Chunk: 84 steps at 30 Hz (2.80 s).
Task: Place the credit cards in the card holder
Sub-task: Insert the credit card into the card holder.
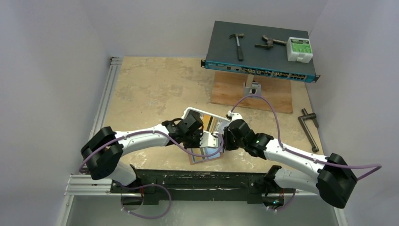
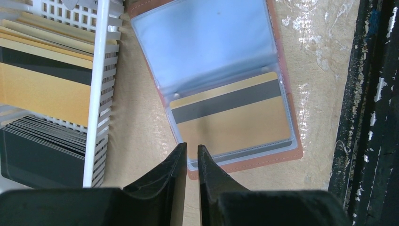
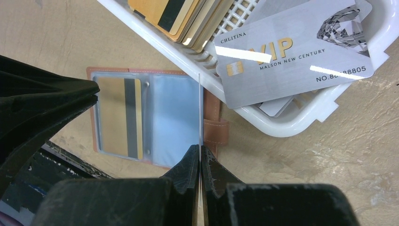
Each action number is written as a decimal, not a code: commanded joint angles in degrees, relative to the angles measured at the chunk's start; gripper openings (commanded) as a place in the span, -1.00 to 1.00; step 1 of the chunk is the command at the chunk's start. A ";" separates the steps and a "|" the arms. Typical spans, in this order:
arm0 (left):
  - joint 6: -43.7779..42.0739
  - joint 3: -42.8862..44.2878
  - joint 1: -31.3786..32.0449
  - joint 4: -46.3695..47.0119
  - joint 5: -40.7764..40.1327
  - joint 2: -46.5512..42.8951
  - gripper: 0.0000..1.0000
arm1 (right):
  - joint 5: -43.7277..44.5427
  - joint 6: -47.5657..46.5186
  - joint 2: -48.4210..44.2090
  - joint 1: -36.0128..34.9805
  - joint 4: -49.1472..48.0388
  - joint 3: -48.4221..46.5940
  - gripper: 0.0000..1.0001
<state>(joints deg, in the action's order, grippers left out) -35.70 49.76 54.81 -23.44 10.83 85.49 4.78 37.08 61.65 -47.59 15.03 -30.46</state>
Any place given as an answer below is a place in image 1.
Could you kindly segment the tan leather card holder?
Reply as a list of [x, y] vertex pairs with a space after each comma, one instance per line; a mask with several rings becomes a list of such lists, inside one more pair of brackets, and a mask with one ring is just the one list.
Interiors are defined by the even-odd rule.
[[196, 161], [193, 156], [195, 156], [195, 154], [192, 153], [192, 148], [188, 149], [188, 151], [190, 151], [191, 154], [188, 154], [189, 156], [189, 162], [191, 165], [194, 164], [200, 164], [200, 163], [204, 163], [207, 161], [212, 161], [212, 160], [217, 160], [223, 157], [223, 151], [218, 152], [218, 148], [206, 148], [208, 155], [204, 155], [205, 159], [199, 159], [198, 161]]

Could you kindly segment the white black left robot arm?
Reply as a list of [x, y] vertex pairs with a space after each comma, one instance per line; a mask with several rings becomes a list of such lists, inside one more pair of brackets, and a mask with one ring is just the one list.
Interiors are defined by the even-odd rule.
[[110, 126], [103, 127], [80, 152], [93, 180], [109, 178], [133, 193], [140, 188], [140, 179], [132, 166], [121, 162], [122, 156], [150, 147], [181, 145], [183, 148], [198, 148], [208, 135], [200, 116], [192, 114], [134, 131], [114, 131]]

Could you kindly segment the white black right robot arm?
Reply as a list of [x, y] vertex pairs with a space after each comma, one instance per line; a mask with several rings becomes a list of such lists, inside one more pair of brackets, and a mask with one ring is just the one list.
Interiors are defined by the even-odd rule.
[[289, 166], [266, 176], [265, 188], [271, 192], [292, 188], [318, 194], [336, 208], [345, 208], [358, 178], [342, 156], [335, 153], [324, 156], [311, 154], [280, 143], [265, 133], [255, 133], [242, 120], [234, 120], [223, 129], [225, 150], [244, 149], [253, 157], [275, 161]]

